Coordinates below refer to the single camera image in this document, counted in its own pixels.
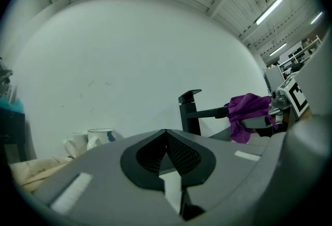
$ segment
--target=beige cloth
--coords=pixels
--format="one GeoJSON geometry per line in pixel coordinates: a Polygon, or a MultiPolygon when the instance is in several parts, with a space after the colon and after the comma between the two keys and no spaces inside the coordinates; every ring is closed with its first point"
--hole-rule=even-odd
{"type": "Polygon", "coordinates": [[[10,165],[14,180],[30,192],[35,191],[47,177],[51,176],[64,166],[71,158],[51,158],[45,160],[32,160],[10,165]]]}

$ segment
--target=purple fabric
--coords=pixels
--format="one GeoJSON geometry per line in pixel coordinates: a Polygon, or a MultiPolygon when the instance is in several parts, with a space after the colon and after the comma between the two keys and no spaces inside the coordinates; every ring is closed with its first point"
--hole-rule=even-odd
{"type": "Polygon", "coordinates": [[[240,121],[243,119],[266,116],[273,127],[275,129],[278,128],[273,122],[273,118],[269,115],[270,103],[271,98],[269,96],[260,97],[253,93],[231,98],[230,102],[225,104],[225,106],[228,106],[227,117],[231,125],[231,139],[238,143],[247,143],[249,141],[250,134],[254,130],[244,128],[240,124],[240,121]]]}

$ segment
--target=mug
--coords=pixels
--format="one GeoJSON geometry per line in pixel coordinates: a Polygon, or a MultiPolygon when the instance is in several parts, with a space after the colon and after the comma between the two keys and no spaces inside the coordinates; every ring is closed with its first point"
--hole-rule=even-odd
{"type": "Polygon", "coordinates": [[[87,151],[88,135],[86,132],[71,132],[63,146],[69,156],[76,158],[87,151]]]}
{"type": "Polygon", "coordinates": [[[90,129],[88,130],[88,145],[87,150],[92,149],[96,146],[103,145],[108,142],[115,141],[112,135],[114,129],[90,129]]]}

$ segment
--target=faucet handle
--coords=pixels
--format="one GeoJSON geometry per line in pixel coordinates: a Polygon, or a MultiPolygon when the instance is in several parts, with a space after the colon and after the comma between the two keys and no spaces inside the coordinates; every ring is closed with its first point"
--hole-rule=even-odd
{"type": "Polygon", "coordinates": [[[187,91],[186,93],[182,94],[178,98],[178,102],[181,103],[181,104],[184,104],[184,103],[193,103],[195,101],[194,98],[193,98],[193,96],[196,93],[199,93],[201,91],[202,90],[190,90],[190,91],[187,91]]]}

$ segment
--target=ceiling light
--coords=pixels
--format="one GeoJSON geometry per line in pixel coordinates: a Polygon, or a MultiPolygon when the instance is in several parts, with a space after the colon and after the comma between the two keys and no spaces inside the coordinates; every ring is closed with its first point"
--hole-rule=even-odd
{"type": "Polygon", "coordinates": [[[284,43],[281,47],[279,47],[278,49],[276,49],[276,51],[274,51],[273,53],[270,54],[270,56],[272,56],[274,53],[276,53],[277,51],[279,51],[281,48],[283,48],[286,45],[286,43],[284,43]]]}
{"type": "Polygon", "coordinates": [[[319,16],[322,15],[322,13],[323,12],[319,13],[318,16],[311,22],[311,24],[314,23],[319,18],[319,16]]]}
{"type": "Polygon", "coordinates": [[[266,10],[265,12],[259,16],[256,20],[256,24],[259,25],[277,6],[281,3],[282,0],[275,0],[266,10]]]}

